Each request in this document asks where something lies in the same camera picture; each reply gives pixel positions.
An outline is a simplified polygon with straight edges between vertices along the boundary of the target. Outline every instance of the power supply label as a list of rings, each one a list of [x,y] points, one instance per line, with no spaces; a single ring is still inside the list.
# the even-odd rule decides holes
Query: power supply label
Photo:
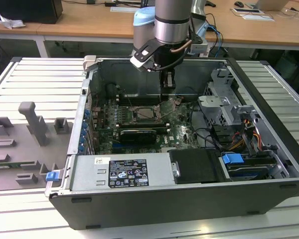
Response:
[[[142,187],[148,185],[149,175],[146,159],[110,161],[110,188]]]

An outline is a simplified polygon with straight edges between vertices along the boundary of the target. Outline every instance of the green circuit board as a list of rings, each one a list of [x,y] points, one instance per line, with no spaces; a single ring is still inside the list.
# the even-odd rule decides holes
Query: green circuit board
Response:
[[[190,128],[191,103],[170,98],[156,106],[119,106],[109,100],[93,112],[97,154],[157,153],[170,149],[199,148],[197,136]],[[121,144],[122,128],[140,129],[151,124],[157,129],[156,142],[147,145]]]

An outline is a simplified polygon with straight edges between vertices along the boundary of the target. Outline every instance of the tabletop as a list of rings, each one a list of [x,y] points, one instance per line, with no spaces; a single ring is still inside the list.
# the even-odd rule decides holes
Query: tabletop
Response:
[[[235,0],[212,2],[217,7],[206,6],[205,12],[215,16],[217,29],[223,34],[224,42],[299,46],[299,17],[268,11],[266,14],[270,14],[275,21],[244,20],[230,10],[235,7]],[[133,38],[133,13],[111,12],[111,8],[104,5],[64,1],[62,5],[63,14],[56,24],[26,23],[26,27],[13,30],[0,25],[0,33]],[[298,2],[291,1],[286,7],[292,6],[299,10]],[[211,15],[207,15],[207,19],[213,23]],[[208,32],[206,40],[215,41],[215,34]]]

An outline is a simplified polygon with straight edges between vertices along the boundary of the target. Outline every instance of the light blue robot joint cap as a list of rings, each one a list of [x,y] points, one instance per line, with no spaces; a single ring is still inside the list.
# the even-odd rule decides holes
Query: light blue robot joint cap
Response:
[[[155,7],[148,6],[137,10],[134,14],[133,26],[144,26],[155,21]]]

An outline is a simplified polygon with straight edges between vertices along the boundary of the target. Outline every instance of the black box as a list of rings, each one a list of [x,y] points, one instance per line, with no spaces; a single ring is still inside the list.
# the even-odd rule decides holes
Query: black box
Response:
[[[54,24],[62,12],[61,0],[0,0],[1,16],[11,20]]]

